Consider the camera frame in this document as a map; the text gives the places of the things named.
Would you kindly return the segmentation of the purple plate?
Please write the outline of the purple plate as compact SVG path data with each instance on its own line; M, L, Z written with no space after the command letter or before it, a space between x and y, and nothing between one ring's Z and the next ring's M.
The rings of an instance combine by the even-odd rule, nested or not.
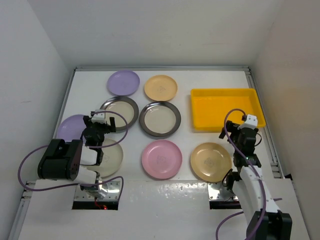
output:
M120 70L113 73L107 80L106 87L116 96L129 96L140 86L140 77L131 70Z
M56 139L63 139L65 142L79 140L86 125L83 114L76 114L66 118L58 127Z

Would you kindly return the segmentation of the steel rimmed plate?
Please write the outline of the steel rimmed plate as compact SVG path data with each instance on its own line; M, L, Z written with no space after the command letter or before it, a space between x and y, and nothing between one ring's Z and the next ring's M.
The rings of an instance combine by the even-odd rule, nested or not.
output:
M179 109L168 101L154 101L140 112L140 127L150 136L167 138L174 134L182 121Z
M127 96L109 98L100 106L100 110L120 114L125 118L128 128L135 124L139 116L139 107L137 103ZM120 116L113 113L106 113L105 117L107 120L109 120L109 117L114 117L116 132L123 132L126 130L126 124Z

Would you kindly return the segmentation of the cream plate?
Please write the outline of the cream plate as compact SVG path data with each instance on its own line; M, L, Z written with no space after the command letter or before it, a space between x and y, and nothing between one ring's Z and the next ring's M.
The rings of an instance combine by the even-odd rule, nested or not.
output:
M116 173L123 162L123 149L120 144L116 144L110 147L105 147L101 149L103 152L103 158L99 166L91 166L88 169L96 171L100 174L102 178Z

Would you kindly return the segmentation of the tan plate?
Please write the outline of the tan plate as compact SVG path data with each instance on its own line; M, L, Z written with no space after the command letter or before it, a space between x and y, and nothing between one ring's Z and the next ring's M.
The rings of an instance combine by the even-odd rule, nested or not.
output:
M221 145L205 142L193 150L190 156L190 166L200 179L218 183L232 169L232 160L228 151Z

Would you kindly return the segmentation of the pink plate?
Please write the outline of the pink plate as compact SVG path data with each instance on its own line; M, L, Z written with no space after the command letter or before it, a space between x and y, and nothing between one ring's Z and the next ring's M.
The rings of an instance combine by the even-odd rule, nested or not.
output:
M141 164L144 171L154 179L166 180L180 170L183 156L180 148L169 140L155 140L142 152Z

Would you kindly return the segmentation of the light orange plate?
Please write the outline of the light orange plate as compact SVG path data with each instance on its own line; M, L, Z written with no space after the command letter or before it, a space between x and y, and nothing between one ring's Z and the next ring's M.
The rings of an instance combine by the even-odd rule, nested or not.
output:
M149 78L144 85L144 92L154 101L170 101L178 91L176 81L167 75L155 75Z

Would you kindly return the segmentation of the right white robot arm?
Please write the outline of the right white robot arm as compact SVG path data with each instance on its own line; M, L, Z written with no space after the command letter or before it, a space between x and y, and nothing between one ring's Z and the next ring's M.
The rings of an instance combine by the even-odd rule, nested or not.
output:
M247 221L247 240L289 240L293 220L280 210L263 180L262 165L255 154L257 133L254 123L225 121L219 138L227 137L234 147L237 169L226 175L226 189L238 198Z

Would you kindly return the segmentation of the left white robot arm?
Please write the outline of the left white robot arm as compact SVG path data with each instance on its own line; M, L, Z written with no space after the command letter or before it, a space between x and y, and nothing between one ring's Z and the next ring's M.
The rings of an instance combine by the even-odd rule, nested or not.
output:
M98 167L103 161L101 149L105 135L116 132L115 118L105 119L103 113L93 117L73 115L58 128L37 168L38 176L47 180L69 180L84 184L82 191L103 199L107 190L101 175L87 167Z

